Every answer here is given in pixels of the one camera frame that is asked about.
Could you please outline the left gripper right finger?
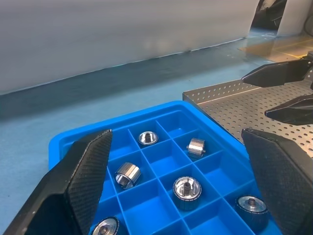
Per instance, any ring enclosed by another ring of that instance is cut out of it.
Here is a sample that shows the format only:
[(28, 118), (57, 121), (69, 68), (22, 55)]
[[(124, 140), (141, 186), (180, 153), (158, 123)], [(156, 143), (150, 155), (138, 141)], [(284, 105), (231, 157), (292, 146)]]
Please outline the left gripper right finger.
[(245, 128), (241, 133), (269, 212), (284, 235), (313, 233), (313, 160), (294, 141)]

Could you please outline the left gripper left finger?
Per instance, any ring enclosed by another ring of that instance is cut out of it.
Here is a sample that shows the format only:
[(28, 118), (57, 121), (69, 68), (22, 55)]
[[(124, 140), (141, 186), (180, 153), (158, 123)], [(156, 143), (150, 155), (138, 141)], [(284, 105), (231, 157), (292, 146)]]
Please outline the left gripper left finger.
[(104, 188), (111, 129), (75, 141), (38, 183), (6, 235), (87, 235)]

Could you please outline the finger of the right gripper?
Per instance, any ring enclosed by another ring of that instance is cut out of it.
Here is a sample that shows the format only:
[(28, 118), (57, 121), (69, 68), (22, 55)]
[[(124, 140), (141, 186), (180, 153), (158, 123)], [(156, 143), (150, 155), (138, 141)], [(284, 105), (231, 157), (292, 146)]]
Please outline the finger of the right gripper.
[(265, 116), (290, 125), (313, 123), (313, 95), (303, 95), (265, 111)]
[(307, 59), (299, 59), (262, 65), (246, 74), (241, 80), (253, 86), (274, 87), (302, 81), (306, 73)]

